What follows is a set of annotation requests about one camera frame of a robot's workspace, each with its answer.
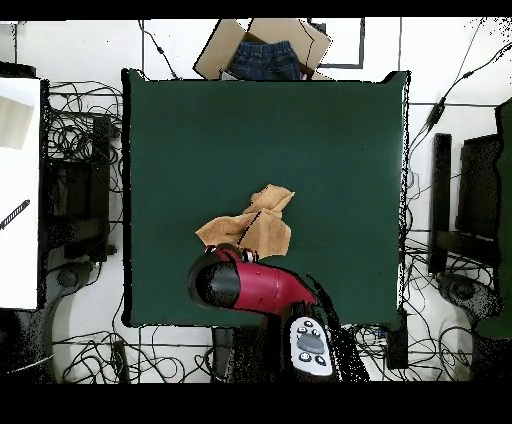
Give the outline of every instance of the green tablecloth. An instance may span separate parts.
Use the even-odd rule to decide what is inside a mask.
[[[263,261],[311,274],[344,323],[398,323],[405,72],[376,84],[148,82],[130,70],[123,83],[131,325],[261,321],[196,306],[186,277],[204,249],[195,231],[239,215],[269,183],[296,194],[283,213],[288,254]]]

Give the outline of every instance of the wire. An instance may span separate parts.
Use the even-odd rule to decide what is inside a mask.
[[[457,76],[455,77],[455,80],[453,81],[454,84],[459,79],[459,75],[462,72],[462,68],[464,67],[464,63],[466,63],[466,58],[468,57],[469,51],[471,50],[471,46],[473,45],[473,41],[475,41],[476,34],[477,34],[478,30],[480,29],[480,26],[482,26],[483,21],[484,21],[484,18],[481,18],[480,22],[478,23],[478,26],[476,27],[475,33],[473,34],[473,38],[471,38],[471,42],[469,43],[469,47],[466,50],[466,54],[464,55],[464,59],[462,60],[462,63],[460,64],[459,72],[457,73]]]
[[[35,367],[35,366],[37,366],[39,364],[42,364],[43,362],[46,362],[46,361],[52,359],[54,356],[55,356],[55,354],[52,353],[50,356],[47,356],[46,358],[43,358],[40,361],[34,362],[33,364],[30,364],[30,365],[27,365],[27,366],[24,366],[24,367],[21,367],[21,368],[17,368],[17,369],[15,369],[13,371],[7,371],[6,374],[14,374],[15,372],[19,372],[19,371],[26,370],[28,368]]]
[[[448,369],[446,368],[445,359],[444,359],[444,354],[445,354],[446,352],[449,352],[449,350],[448,350],[448,349],[443,349],[443,347],[442,347],[442,343],[441,343],[441,340],[443,339],[443,336],[444,336],[446,333],[448,333],[449,331],[452,331],[452,330],[462,330],[462,331],[465,331],[466,333],[468,333],[468,334],[469,334],[470,336],[472,336],[472,337],[474,337],[474,334],[473,334],[473,332],[472,332],[471,330],[469,330],[469,329],[467,329],[467,328],[464,328],[464,327],[461,327],[461,326],[458,326],[458,325],[454,325],[454,326],[452,326],[452,327],[449,327],[449,328],[447,328],[447,329],[443,330],[443,331],[441,332],[441,334],[439,334],[438,346],[439,346],[439,357],[441,358],[441,365],[442,365],[442,367],[443,367],[443,369],[444,369],[445,373],[446,373],[446,374],[448,375],[448,377],[450,378],[450,380],[452,380],[452,381],[457,381],[457,380],[455,380],[455,379],[451,376],[451,374],[448,372]],[[465,367],[468,367],[468,368],[469,368],[470,364],[469,364],[469,361],[468,361],[467,357],[466,357],[466,356],[463,354],[463,352],[462,352],[462,351],[460,351],[460,350],[458,351],[458,354],[459,354],[459,355],[461,355],[461,354],[462,354],[462,360],[457,359],[457,357],[456,357],[455,355],[453,355],[453,354],[452,354],[452,357],[454,358],[454,360],[457,360],[459,363],[461,363],[461,364],[462,364],[462,365],[464,365]]]
[[[165,52],[164,52],[164,49],[162,49],[158,44],[157,42],[155,41],[155,37],[153,37],[153,34],[151,34],[150,32],[146,31],[143,27],[142,27],[142,23],[140,20],[137,21],[138,24],[139,24],[139,28],[140,30],[142,31],[143,34],[146,34],[146,35],[149,35],[149,37],[151,38],[151,41],[153,41],[153,44],[155,45],[156,47],[156,51],[158,53],[160,53],[165,61],[167,62],[167,66],[169,67],[169,70],[171,71],[171,75],[174,79],[178,79],[178,76],[176,75],[176,73],[174,72],[174,70],[172,69],[171,67],[171,64],[169,63],[169,60],[167,59],[167,56],[165,55]]]

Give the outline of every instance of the jeans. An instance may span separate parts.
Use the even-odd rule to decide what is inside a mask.
[[[288,41],[241,42],[229,70],[247,81],[299,81],[300,63]]]

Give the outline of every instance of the black cable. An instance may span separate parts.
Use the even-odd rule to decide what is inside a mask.
[[[454,84],[455,84],[455,81],[457,81],[459,79],[460,73],[462,72],[462,68],[464,67],[464,63],[466,63],[466,59],[468,57],[469,51],[471,50],[471,46],[473,45],[473,41],[475,41],[476,34],[478,33],[478,30],[482,26],[483,21],[484,21],[484,18],[481,18],[480,22],[478,23],[478,26],[476,27],[475,33],[473,34],[473,38],[471,38],[469,47],[466,50],[466,54],[464,55],[464,59],[462,59],[462,63],[460,64],[459,72],[457,72],[457,76],[455,77],[455,80],[453,81]]]
[[[438,346],[439,346],[439,347],[438,347],[438,349],[439,349],[439,356],[440,356],[440,358],[441,358],[441,365],[443,366],[443,369],[444,369],[445,373],[448,375],[448,377],[450,378],[450,380],[452,380],[452,381],[457,381],[457,380],[455,380],[455,379],[451,376],[451,374],[448,372],[448,370],[447,370],[447,368],[446,368],[445,359],[444,359],[444,354],[445,354],[446,352],[449,352],[449,351],[448,351],[447,349],[443,349],[443,348],[442,348],[442,343],[441,343],[441,341],[442,341],[442,339],[443,339],[443,336],[444,336],[446,333],[448,333],[449,331],[452,331],[452,330],[462,330],[462,331],[465,331],[466,333],[468,333],[468,334],[469,334],[470,336],[472,336],[472,337],[474,337],[475,335],[474,335],[474,333],[473,333],[471,330],[469,330],[469,329],[467,329],[467,328],[464,328],[464,327],[461,327],[461,326],[458,326],[458,325],[454,325],[454,326],[452,326],[452,327],[448,327],[448,328],[446,328],[445,330],[443,330],[443,331],[441,332],[441,334],[439,334],[439,340],[438,340]],[[450,352],[450,354],[452,355],[452,357],[453,357],[454,361],[455,361],[455,360],[457,360],[459,363],[461,363],[461,364],[462,364],[462,365],[464,365],[465,367],[469,367],[469,366],[470,366],[469,361],[468,361],[468,359],[467,359],[467,357],[466,357],[465,355],[463,355],[463,359],[462,359],[462,360],[459,360],[459,359],[457,359],[457,358],[455,357],[455,355],[453,355],[451,352]]]
[[[140,21],[140,20],[138,20],[137,22],[138,22],[138,24],[139,24],[139,28],[140,28],[141,32],[142,32],[143,34],[149,35],[149,37],[151,38],[151,41],[153,41],[153,44],[154,44],[154,45],[155,45],[155,47],[156,47],[156,51],[157,51],[158,53],[160,53],[160,54],[164,57],[164,59],[165,59],[165,61],[166,61],[166,63],[167,63],[167,66],[169,67],[169,70],[171,71],[171,75],[172,75],[172,77],[173,77],[174,79],[178,79],[178,76],[176,75],[176,73],[175,73],[175,72],[174,72],[174,70],[172,69],[171,64],[169,63],[169,60],[167,59],[167,56],[165,55],[164,49],[162,49],[162,48],[157,44],[157,42],[155,41],[155,37],[153,37],[153,34],[151,34],[150,32],[146,31],[146,30],[142,27],[141,21]]]

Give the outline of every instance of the tan cloth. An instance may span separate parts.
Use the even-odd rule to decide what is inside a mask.
[[[230,243],[256,251],[260,258],[272,255],[284,256],[288,252],[292,231],[281,221],[283,216],[281,211],[294,194],[284,187],[269,184],[262,191],[251,196],[251,205],[243,211],[242,215],[215,218],[197,230],[196,234],[205,245]]]

